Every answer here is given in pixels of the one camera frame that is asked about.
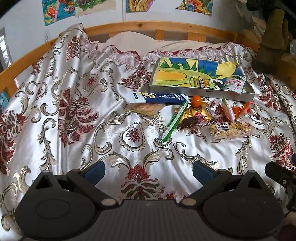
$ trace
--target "colorful drawing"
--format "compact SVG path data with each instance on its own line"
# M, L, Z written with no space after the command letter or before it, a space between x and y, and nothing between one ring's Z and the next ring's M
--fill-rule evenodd
M176 9L212 15L213 0L182 0L181 5Z
M42 0L45 26L75 15L74 0Z
M116 9L116 0L75 0L76 16Z
M147 12L155 0L126 0L126 12Z
M221 89L233 74L243 76L236 62L160 58L153 85Z

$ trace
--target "white wall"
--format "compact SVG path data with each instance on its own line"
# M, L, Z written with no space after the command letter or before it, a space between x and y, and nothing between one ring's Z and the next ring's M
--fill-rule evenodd
M0 28L5 27L7 44L13 61L44 43L44 35L55 38L60 32L75 23L84 27L106 23L134 20L162 20L193 23L221 30L241 32L246 26L232 0L214 0L213 14L176 10L181 0L156 0L148 12L125 14L125 0L117 0L117 9L97 12L81 17L69 17L49 26L44 25L41 0L22 0L0 19Z

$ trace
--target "poster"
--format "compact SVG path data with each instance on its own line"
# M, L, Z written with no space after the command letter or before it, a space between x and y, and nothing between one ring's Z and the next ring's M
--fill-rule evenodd
M116 9L116 0L75 0L76 16Z
M42 0L45 26L75 15L74 0Z
M147 12L155 0L126 0L126 12Z
M176 9L212 15L213 0L182 0Z

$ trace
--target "screw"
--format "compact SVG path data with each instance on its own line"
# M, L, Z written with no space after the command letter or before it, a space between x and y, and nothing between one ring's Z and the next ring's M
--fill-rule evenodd
M116 201L113 198L105 198L102 200L102 204L104 206L113 206L116 204Z
M185 206L194 206L196 204L196 201L192 198L186 198L182 201L182 203L185 205Z

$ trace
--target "wooden bed frame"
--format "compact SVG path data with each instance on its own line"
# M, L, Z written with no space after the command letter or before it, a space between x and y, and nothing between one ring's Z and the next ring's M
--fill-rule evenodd
M124 31L155 31L155 39L163 40L164 31L172 32L186 32L187 40L195 40L199 42L206 42L207 36L216 37L224 40L225 42L235 42L243 44L246 47L251 47L254 51L258 51L259 44L252 42L245 38L243 34L226 32L215 28L177 22L161 22L161 21L135 21L135 22L123 22L123 23L111 23L105 25L94 26L86 28L85 32L92 38L102 34L109 34L109 37L124 32ZM27 53L15 61L11 66L0 73L0 93L6 90L9 98L15 93L17 87L14 83L14 79L18 77L24 70L30 65L35 66L39 58L44 55L55 43L57 38L48 41L47 43L39 46L38 48ZM287 78L294 79L294 73L296 73L295 67L289 67L289 76Z

